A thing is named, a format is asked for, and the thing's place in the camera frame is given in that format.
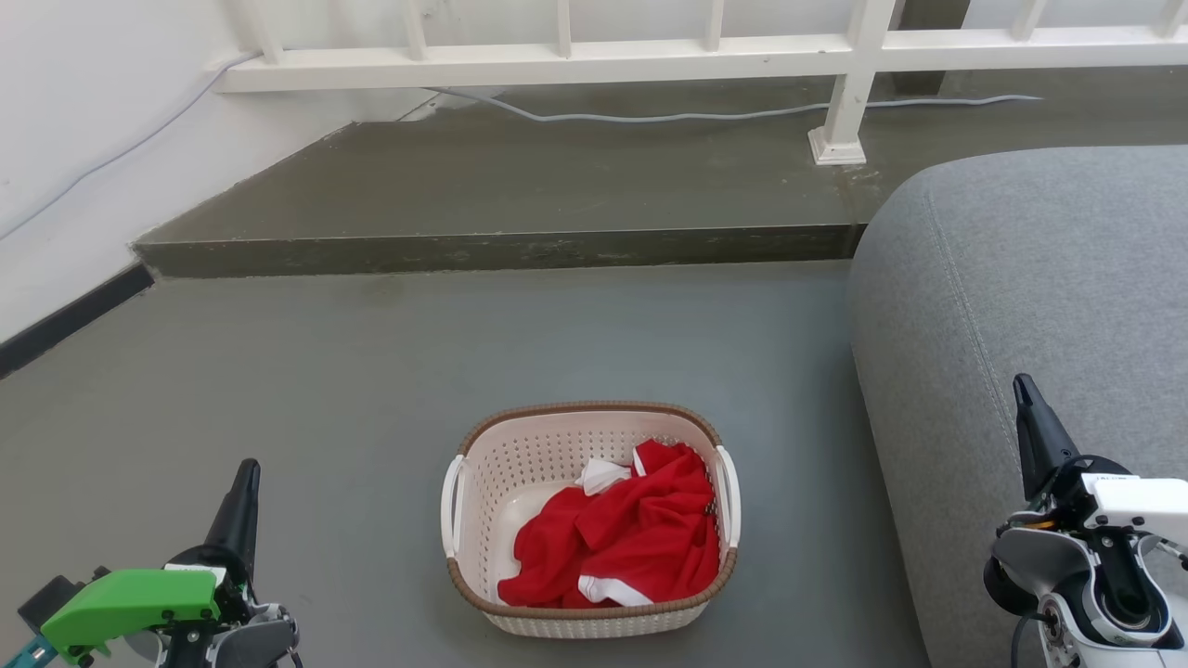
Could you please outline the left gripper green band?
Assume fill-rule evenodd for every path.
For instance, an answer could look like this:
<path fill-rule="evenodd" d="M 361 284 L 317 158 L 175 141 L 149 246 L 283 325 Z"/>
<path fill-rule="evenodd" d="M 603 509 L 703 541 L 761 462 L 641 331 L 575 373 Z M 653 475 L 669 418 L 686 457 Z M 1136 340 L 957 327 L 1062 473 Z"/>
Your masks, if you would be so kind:
<path fill-rule="evenodd" d="M 42 623 L 42 637 L 67 663 L 82 664 L 119 637 L 141 631 L 229 629 L 249 619 L 263 466 L 244 460 L 206 546 L 160 568 L 124 568 L 84 584 Z"/>

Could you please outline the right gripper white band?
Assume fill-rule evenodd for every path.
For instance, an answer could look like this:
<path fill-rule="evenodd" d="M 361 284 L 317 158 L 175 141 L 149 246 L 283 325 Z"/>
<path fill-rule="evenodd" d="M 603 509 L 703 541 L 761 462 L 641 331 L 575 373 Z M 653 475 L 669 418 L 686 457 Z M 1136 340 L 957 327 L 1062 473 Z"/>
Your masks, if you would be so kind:
<path fill-rule="evenodd" d="M 1015 374 L 1023 496 L 1020 525 L 1091 535 L 1117 530 L 1188 548 L 1188 481 L 1131 474 L 1106 456 L 1081 456 L 1030 374 Z"/>

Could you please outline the cream perforated laundry basket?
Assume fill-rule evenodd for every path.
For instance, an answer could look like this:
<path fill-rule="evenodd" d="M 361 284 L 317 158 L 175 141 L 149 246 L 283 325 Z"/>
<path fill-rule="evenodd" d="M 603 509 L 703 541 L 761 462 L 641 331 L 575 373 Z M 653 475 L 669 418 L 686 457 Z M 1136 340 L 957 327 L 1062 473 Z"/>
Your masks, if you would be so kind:
<path fill-rule="evenodd" d="M 647 440 L 685 443 L 704 461 L 716 491 L 721 566 L 700 595 L 646 606 L 529 609 L 497 594 L 519 571 L 517 532 L 544 504 L 599 459 L 628 465 Z M 742 528 L 740 483 L 729 452 L 708 421 L 685 407 L 586 402 L 519 407 L 484 420 L 446 470 L 440 525 L 446 565 L 459 594 L 493 625 L 516 636 L 608 639 L 666 634 L 694 622 L 737 565 Z"/>

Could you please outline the white railing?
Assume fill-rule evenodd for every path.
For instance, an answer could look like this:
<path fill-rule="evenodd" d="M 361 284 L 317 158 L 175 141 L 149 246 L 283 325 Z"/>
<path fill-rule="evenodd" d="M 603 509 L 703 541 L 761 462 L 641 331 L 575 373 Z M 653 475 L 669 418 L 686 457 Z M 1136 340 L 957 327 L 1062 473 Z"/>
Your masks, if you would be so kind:
<path fill-rule="evenodd" d="M 895 30 L 895 0 L 857 0 L 845 32 L 722 33 L 726 0 L 709 0 L 704 37 L 577 42 L 570 0 L 556 0 L 545 44 L 429 46 L 417 0 L 405 4 L 407 46 L 285 49 L 263 0 L 238 0 L 259 53 L 225 68 L 221 93 L 522 87 L 718 78 L 834 77 L 823 125 L 807 136 L 820 166 L 861 165 L 859 139 L 878 73 L 1188 65 L 1188 0 L 1163 0 L 1140 25 L 1042 27 L 1051 0 L 1022 0 L 1006 29 Z"/>

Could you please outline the red garment with white trim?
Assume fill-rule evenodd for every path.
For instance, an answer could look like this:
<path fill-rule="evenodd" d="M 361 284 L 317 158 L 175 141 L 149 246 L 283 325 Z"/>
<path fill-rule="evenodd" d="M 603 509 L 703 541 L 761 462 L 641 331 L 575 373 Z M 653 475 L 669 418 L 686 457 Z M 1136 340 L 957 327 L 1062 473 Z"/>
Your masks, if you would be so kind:
<path fill-rule="evenodd" d="M 631 464 L 594 459 L 517 532 L 508 606 L 646 606 L 700 595 L 721 566 L 716 491 L 685 443 L 647 440 Z"/>

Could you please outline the grey concrete raised step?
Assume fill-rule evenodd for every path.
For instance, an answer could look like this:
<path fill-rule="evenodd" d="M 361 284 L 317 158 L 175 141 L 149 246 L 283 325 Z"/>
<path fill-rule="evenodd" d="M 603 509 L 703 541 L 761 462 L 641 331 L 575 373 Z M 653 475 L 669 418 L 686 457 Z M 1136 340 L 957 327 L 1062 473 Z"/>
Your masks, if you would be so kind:
<path fill-rule="evenodd" d="M 840 261 L 897 185 L 1015 149 L 1188 144 L 1188 65 L 952 71 L 939 103 L 867 111 L 861 165 L 807 132 L 833 80 L 432 97 L 361 122 L 133 244 L 159 279 Z"/>

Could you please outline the grey fabric sofa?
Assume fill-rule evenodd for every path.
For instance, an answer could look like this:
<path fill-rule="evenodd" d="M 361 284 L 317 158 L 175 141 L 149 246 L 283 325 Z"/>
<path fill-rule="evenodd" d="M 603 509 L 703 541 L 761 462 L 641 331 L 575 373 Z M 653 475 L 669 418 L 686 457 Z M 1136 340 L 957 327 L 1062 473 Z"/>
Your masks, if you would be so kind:
<path fill-rule="evenodd" d="M 1015 374 L 1081 453 L 1188 481 L 1188 145 L 925 169 L 868 223 L 847 300 L 925 657 L 1007 668 L 982 568 L 1026 503 Z"/>

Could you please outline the black baseboard strip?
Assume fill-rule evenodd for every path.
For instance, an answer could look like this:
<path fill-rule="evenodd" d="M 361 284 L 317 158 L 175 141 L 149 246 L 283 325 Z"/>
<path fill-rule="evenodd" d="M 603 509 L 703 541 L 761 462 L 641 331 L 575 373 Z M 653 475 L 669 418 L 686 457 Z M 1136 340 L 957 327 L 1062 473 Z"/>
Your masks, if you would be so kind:
<path fill-rule="evenodd" d="M 124 302 L 148 290 L 154 277 L 143 263 L 135 263 L 110 281 L 97 285 L 65 307 L 53 311 L 42 321 L 29 326 L 14 338 L 0 344 L 0 379 L 26 367 L 34 359 L 46 354 L 76 330 L 97 321 Z"/>

